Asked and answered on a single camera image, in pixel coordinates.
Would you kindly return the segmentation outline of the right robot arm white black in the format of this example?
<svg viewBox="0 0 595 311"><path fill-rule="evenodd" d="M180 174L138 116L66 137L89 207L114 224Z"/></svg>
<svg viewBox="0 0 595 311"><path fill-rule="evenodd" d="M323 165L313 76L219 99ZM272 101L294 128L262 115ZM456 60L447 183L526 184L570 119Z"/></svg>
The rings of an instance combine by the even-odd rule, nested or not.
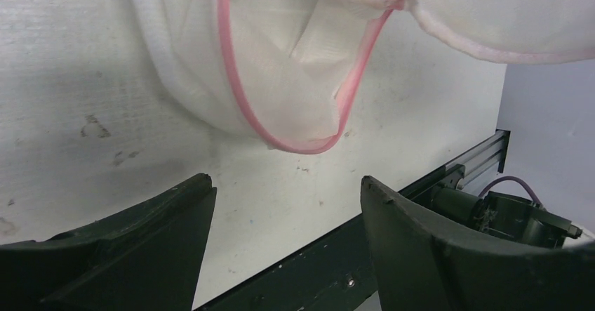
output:
<svg viewBox="0 0 595 311"><path fill-rule="evenodd" d="M478 197L437 186L429 207L469 229L492 237L548 249L561 248L567 239L579 239L583 229L545 210L529 199L499 192Z"/></svg>

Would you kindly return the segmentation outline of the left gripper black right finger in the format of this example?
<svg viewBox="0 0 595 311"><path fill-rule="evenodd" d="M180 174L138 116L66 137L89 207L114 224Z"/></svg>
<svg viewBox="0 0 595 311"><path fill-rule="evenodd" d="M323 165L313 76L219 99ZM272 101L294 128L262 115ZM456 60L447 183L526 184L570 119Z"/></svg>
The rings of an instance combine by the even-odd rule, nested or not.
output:
<svg viewBox="0 0 595 311"><path fill-rule="evenodd" d="M545 249L471 230L379 180L361 209L383 310L593 310L594 244Z"/></svg>

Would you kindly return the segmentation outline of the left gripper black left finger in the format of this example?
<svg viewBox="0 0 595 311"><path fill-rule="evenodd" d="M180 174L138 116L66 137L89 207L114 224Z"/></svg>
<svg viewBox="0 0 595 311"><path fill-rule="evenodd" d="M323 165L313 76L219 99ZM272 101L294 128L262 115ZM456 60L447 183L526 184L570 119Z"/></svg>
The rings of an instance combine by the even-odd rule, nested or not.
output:
<svg viewBox="0 0 595 311"><path fill-rule="evenodd" d="M200 173L46 241L1 246L2 310L191 310L217 190Z"/></svg>

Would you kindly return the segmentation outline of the pink round mesh laundry bag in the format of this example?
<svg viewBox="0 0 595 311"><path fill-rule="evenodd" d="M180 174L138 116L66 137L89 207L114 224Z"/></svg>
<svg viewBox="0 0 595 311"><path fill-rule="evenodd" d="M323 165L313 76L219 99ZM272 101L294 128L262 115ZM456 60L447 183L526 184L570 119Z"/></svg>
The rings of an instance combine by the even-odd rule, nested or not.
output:
<svg viewBox="0 0 595 311"><path fill-rule="evenodd" d="M341 136L393 12L479 60L594 57L594 0L132 0L164 88L195 117L298 154Z"/></svg>

